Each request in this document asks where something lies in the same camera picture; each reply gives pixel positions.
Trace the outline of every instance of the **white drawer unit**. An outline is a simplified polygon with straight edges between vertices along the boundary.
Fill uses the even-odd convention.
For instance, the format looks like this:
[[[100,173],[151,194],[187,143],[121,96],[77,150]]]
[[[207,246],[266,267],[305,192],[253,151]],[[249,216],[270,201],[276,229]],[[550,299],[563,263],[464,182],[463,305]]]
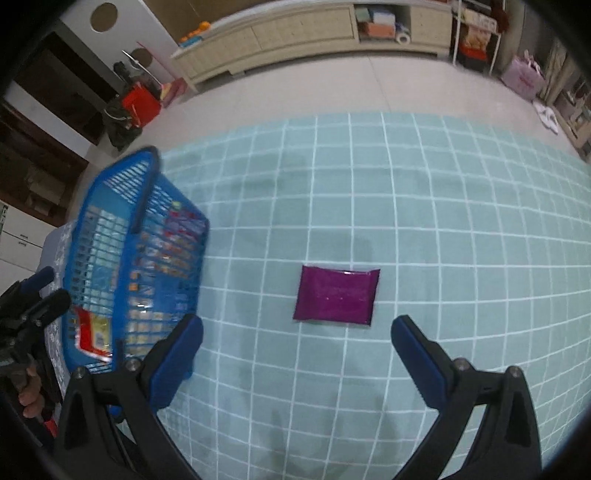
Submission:
[[[12,236],[38,247],[43,246],[45,237],[52,230],[54,230],[53,226],[42,222],[31,215],[27,215],[12,206],[8,207],[6,218],[4,220],[4,227],[2,228],[3,232],[10,233]]]
[[[204,41],[176,60],[189,78],[195,78],[233,60],[260,51],[255,34],[249,27],[211,41]]]
[[[384,3],[404,17],[402,23],[410,28],[412,38],[407,44],[360,37],[355,4],[346,0],[279,0],[217,22],[203,33],[201,42],[178,49],[173,62],[198,91],[197,84],[224,72],[241,76],[263,65],[325,53],[416,51],[447,59],[451,6],[429,0],[398,1]]]
[[[449,46],[452,37],[452,16],[431,8],[411,7],[410,31],[413,42]]]
[[[349,8],[306,12],[252,27],[263,50],[334,38],[353,38]]]
[[[35,271],[41,258],[41,247],[17,238],[8,232],[0,235],[0,259]]]
[[[16,281],[24,280],[33,275],[33,273],[33,271],[27,270],[26,268],[0,260],[0,294],[4,293]]]

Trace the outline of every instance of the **purple packet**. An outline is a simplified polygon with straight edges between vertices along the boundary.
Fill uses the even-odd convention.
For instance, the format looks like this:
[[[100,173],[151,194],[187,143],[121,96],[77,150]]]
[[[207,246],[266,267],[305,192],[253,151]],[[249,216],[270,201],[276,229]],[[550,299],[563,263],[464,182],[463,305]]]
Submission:
[[[301,268],[294,320],[371,325],[379,270],[354,272]]]

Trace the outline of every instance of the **bag on floor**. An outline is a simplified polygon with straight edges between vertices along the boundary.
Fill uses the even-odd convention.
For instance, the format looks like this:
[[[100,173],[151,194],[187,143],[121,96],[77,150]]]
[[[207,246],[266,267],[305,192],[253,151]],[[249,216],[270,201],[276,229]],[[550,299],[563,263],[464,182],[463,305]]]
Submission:
[[[540,66],[526,50],[524,58],[515,56],[501,81],[525,100],[532,101],[545,85]]]

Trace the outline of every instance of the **light blue mat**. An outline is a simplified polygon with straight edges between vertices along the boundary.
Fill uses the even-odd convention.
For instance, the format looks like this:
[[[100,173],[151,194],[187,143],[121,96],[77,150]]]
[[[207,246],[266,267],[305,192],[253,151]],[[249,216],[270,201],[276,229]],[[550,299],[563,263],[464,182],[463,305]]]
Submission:
[[[546,459],[576,424],[591,391],[578,158],[379,112],[258,125],[164,157],[212,226],[203,347],[161,415],[204,479],[392,478],[435,418],[389,342],[403,313],[452,358],[523,367]],[[380,268],[371,328],[293,322],[302,264]]]

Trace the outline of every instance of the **white cabinet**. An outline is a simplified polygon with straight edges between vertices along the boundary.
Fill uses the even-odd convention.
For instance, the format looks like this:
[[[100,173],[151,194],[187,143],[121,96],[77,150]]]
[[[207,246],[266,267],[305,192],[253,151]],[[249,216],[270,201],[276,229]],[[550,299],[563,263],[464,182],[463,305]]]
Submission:
[[[452,37],[452,17],[449,12],[411,7],[410,31],[413,42],[448,46]]]
[[[287,15],[252,27],[263,50],[334,38],[353,38],[349,8]]]
[[[194,78],[232,61],[248,57],[261,48],[250,27],[203,42],[199,48],[178,59],[179,66],[189,78]]]
[[[0,294],[16,281],[36,272],[41,247],[53,229],[51,225],[8,206],[0,234]]]
[[[43,246],[45,237],[54,229],[48,223],[27,215],[19,209],[9,206],[4,220],[3,232],[20,238],[38,247]]]
[[[35,271],[41,258],[41,247],[12,236],[8,232],[0,235],[0,258],[27,270]]]
[[[0,294],[16,281],[24,280],[31,275],[33,272],[30,270],[0,260]]]

